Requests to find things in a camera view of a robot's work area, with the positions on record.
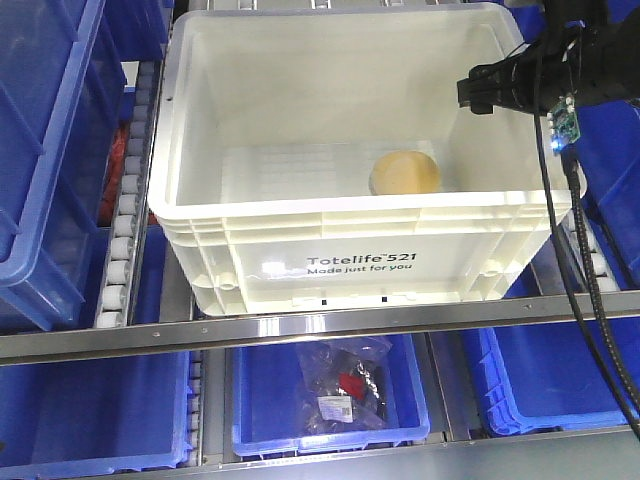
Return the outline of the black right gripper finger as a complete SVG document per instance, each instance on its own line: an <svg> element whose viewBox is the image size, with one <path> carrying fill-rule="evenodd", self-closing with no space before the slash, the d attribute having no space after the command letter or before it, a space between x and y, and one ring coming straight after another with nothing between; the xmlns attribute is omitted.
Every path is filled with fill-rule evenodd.
<svg viewBox="0 0 640 480"><path fill-rule="evenodd" d="M473 67L467 78L457 82L458 105L469 108L470 100L481 100L503 108L514 107L514 68L514 63Z"/></svg>
<svg viewBox="0 0 640 480"><path fill-rule="evenodd" d="M470 100L469 108L475 115L490 115L494 113L494 105L491 102Z"/></svg>

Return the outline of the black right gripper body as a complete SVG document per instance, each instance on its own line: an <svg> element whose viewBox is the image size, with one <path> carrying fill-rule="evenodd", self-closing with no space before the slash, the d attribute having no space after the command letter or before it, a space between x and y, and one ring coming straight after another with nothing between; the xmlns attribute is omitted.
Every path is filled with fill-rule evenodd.
<svg viewBox="0 0 640 480"><path fill-rule="evenodd" d="M545 114L562 96L578 106L600 102L599 32L572 27L559 38L541 37L504 60L504 106Z"/></svg>

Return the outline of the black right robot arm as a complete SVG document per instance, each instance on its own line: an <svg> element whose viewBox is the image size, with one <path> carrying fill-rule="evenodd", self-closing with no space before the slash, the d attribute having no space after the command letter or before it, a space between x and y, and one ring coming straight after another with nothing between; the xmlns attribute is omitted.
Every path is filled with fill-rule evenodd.
<svg viewBox="0 0 640 480"><path fill-rule="evenodd" d="M639 97L639 10L610 20L605 1L541 1L546 27L522 52L473 67L457 99L477 115L496 107L545 115L572 96L578 107Z"/></svg>

